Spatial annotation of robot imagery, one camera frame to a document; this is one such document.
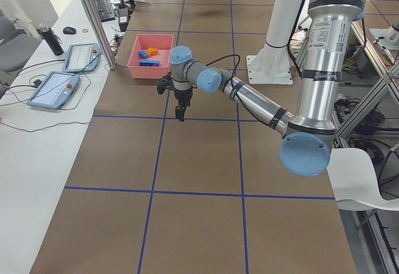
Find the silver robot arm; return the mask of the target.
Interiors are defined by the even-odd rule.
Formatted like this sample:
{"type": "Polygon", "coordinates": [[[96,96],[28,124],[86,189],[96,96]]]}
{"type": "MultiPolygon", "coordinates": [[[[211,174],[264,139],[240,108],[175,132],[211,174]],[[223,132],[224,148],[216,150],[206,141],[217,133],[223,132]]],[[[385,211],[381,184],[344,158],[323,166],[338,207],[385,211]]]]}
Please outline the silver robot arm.
{"type": "Polygon", "coordinates": [[[258,121],[281,134],[279,155],[288,170],[313,177],[323,172],[330,162],[335,135],[331,115],[342,78],[345,48],[351,24],[362,16],[364,8],[365,0],[310,0],[308,14],[312,25],[295,114],[230,71],[194,59],[186,46],[171,50],[171,71],[157,90],[174,92],[178,100],[175,109],[178,120],[184,119],[194,87],[208,94],[223,92],[258,121]]]}

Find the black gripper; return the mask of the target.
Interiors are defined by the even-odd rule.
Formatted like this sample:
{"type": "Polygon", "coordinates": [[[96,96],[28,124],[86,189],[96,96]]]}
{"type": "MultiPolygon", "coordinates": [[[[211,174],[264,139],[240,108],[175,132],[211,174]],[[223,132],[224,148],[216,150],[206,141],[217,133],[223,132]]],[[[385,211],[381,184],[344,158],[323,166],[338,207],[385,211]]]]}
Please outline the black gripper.
{"type": "Polygon", "coordinates": [[[174,90],[174,95],[178,101],[177,107],[175,107],[175,118],[180,122],[185,121],[185,108],[191,106],[191,98],[193,96],[193,89],[189,88],[187,90],[174,90]]]}

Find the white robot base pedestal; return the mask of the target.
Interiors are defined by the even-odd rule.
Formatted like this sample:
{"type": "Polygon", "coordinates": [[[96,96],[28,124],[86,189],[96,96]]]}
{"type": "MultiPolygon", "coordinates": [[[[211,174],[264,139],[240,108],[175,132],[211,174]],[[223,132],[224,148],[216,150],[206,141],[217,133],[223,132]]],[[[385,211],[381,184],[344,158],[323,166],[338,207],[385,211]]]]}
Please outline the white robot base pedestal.
{"type": "Polygon", "coordinates": [[[301,11],[302,0],[275,0],[264,47],[247,56],[250,84],[291,85],[289,39],[301,11]]]}

